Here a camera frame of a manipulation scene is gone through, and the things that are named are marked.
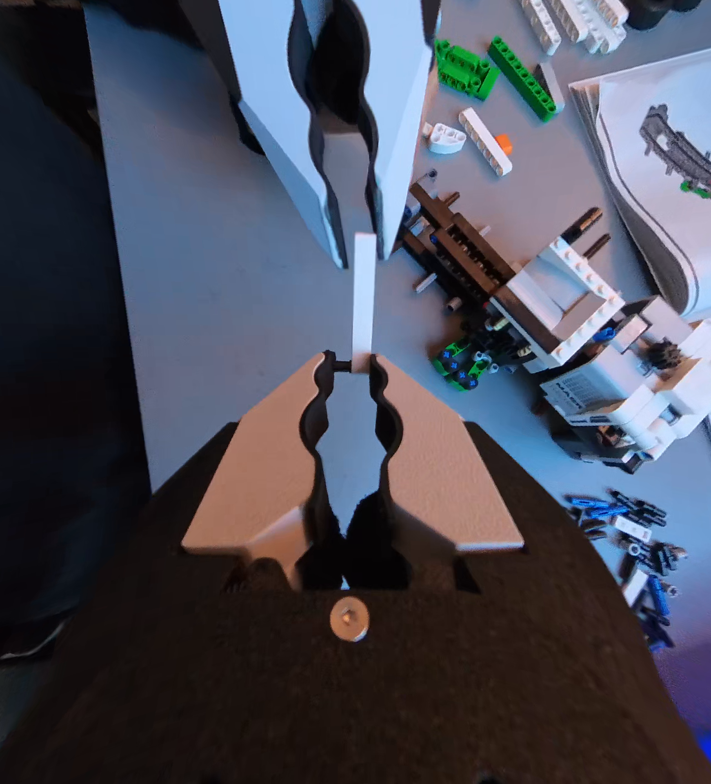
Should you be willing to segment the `green lego beam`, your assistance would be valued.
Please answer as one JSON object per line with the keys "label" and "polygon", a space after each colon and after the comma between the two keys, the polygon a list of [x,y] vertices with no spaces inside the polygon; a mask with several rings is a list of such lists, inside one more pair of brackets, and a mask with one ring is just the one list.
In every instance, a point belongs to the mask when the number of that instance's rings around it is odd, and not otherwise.
{"label": "green lego beam", "polygon": [[501,36],[493,37],[488,55],[542,123],[549,122],[556,115],[554,99]]}

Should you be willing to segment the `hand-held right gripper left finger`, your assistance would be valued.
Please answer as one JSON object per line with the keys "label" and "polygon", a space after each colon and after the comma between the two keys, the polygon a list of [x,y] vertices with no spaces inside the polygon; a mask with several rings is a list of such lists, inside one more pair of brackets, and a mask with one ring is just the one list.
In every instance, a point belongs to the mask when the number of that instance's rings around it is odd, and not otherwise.
{"label": "hand-held right gripper left finger", "polygon": [[184,552],[276,561],[301,590],[304,559],[338,534],[322,460],[336,355],[325,350],[250,408],[237,423],[183,536]]}

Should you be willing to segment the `lego instruction booklet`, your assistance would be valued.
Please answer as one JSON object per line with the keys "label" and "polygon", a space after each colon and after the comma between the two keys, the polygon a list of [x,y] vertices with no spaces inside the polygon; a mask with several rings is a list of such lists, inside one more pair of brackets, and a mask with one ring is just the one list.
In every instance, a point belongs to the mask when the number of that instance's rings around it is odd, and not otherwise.
{"label": "lego instruction booklet", "polygon": [[659,296],[711,323],[711,49],[570,90]]}

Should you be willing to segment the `green lego frame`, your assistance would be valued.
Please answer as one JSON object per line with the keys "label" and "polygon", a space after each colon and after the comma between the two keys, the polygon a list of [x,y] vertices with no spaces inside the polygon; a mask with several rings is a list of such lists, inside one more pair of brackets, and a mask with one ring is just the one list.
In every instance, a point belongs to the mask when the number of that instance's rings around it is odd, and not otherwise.
{"label": "green lego frame", "polygon": [[500,75],[489,58],[481,58],[446,39],[436,39],[434,50],[441,85],[480,101],[488,99]]}

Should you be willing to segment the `white lego truck model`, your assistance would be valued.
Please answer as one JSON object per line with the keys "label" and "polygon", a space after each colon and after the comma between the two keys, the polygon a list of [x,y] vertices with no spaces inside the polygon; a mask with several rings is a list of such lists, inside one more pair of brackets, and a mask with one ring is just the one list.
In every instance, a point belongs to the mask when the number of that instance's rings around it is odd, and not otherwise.
{"label": "white lego truck model", "polygon": [[634,474],[711,413],[711,323],[689,323],[661,296],[626,302],[591,265],[604,234],[574,248],[602,217],[592,207],[522,266],[509,263],[453,209],[429,171],[408,191],[395,249],[448,300],[459,297],[462,336],[431,363],[452,387],[523,368],[562,424],[555,443],[574,459]]}

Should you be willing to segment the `pile of small lego pins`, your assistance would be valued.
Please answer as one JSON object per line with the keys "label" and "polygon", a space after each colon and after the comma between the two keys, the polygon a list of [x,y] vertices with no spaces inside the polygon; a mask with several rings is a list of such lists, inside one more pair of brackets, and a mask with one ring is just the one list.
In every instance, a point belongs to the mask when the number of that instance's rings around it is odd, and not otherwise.
{"label": "pile of small lego pins", "polygon": [[563,499],[569,516],[591,543],[610,544],[619,551],[616,581],[649,651],[674,648],[669,601],[679,590],[670,577],[689,554],[660,538],[667,527],[667,513],[615,489],[603,498],[568,494]]}

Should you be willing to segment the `person's dark trousers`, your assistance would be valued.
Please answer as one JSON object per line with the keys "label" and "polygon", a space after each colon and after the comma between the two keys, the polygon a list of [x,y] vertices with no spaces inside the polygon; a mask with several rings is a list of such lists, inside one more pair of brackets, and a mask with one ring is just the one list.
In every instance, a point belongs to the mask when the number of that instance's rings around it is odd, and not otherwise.
{"label": "person's dark trousers", "polygon": [[149,497],[82,2],[0,2],[0,657]]}

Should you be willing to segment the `thin white lego plate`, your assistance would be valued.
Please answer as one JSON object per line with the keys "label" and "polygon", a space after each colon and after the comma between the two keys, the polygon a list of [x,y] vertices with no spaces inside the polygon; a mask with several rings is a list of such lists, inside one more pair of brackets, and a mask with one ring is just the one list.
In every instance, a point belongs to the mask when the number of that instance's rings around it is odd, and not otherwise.
{"label": "thin white lego plate", "polygon": [[351,373],[369,371],[373,342],[373,315],[377,273],[377,236],[354,233],[351,326]]}

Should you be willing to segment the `grey lego plate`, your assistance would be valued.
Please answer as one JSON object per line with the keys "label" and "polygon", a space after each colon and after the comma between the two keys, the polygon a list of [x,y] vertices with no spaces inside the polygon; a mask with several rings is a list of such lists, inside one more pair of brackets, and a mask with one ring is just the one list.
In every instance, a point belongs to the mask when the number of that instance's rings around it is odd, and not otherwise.
{"label": "grey lego plate", "polygon": [[554,114],[560,114],[566,105],[565,96],[551,62],[545,61],[537,64],[533,75],[555,104]]}

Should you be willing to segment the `white lego connector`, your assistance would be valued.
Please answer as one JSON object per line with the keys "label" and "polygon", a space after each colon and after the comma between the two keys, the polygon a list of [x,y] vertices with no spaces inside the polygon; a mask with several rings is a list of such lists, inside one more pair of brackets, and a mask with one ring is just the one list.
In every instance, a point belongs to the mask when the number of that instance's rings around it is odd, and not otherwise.
{"label": "white lego connector", "polygon": [[456,154],[462,150],[468,135],[443,123],[424,123],[422,137],[430,152],[437,155]]}

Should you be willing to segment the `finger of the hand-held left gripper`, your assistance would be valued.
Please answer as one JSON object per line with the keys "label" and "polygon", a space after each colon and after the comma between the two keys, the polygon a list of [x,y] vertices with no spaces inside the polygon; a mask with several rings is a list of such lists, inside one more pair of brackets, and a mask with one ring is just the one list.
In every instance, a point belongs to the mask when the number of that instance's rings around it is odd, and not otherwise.
{"label": "finger of the hand-held left gripper", "polygon": [[239,87],[238,105],[320,247],[348,267],[336,195],[322,165],[324,139],[307,89],[313,50],[301,2],[219,2]]}
{"label": "finger of the hand-held left gripper", "polygon": [[349,11],[362,55],[356,95],[369,152],[365,197],[385,260],[400,228],[435,64],[437,2],[354,1]]}

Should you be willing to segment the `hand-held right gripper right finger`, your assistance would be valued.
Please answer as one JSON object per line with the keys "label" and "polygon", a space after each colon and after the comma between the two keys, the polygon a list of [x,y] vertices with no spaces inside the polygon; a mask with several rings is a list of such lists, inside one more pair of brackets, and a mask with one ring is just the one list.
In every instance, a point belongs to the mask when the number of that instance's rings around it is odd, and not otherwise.
{"label": "hand-held right gripper right finger", "polygon": [[400,554],[519,550],[525,540],[465,421],[385,356],[370,357],[379,493]]}

